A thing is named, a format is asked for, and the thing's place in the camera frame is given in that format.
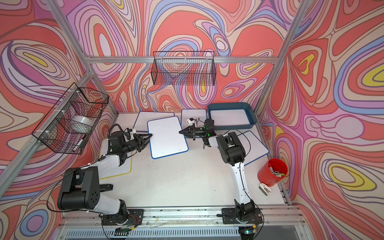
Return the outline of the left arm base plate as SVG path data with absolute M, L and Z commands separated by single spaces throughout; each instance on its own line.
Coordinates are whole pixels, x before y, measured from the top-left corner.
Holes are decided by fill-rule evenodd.
M 132 226 L 137 227 L 142 224 L 144 209 L 128 209 L 126 213 L 115 215 L 100 214 L 103 226 Z

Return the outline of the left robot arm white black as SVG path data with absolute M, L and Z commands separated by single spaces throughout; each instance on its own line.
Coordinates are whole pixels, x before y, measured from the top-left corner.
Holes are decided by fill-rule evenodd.
M 152 134 L 116 131 L 108 134 L 104 154 L 92 164 L 66 170 L 60 188 L 57 206 L 60 211 L 90 211 L 116 225 L 126 225 L 131 216 L 124 200 L 112 199 L 102 192 L 113 190 L 113 185 L 101 185 L 100 177 L 117 170 L 150 143 Z

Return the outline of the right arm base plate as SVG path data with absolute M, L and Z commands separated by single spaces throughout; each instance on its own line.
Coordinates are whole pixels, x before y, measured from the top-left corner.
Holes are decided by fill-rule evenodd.
M 255 224 L 256 226 L 264 222 L 262 213 L 259 208 L 256 208 L 253 212 L 241 212 L 236 208 L 222 208 L 221 217 L 223 224 Z

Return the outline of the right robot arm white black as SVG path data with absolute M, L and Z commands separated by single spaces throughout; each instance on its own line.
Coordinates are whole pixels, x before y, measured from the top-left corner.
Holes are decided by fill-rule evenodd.
M 188 139 L 195 140 L 197 137 L 203 140 L 205 147 L 217 147 L 222 160 L 230 167 L 232 179 L 235 187 L 235 206 L 233 208 L 222 209 L 222 219 L 224 224 L 249 224 L 259 225 L 264 222 L 263 214 L 254 200 L 251 198 L 246 177 L 245 177 L 245 157 L 246 151 L 234 132 L 224 135 L 217 135 L 213 128 L 197 128 L 192 125 L 181 131 L 179 134 Z

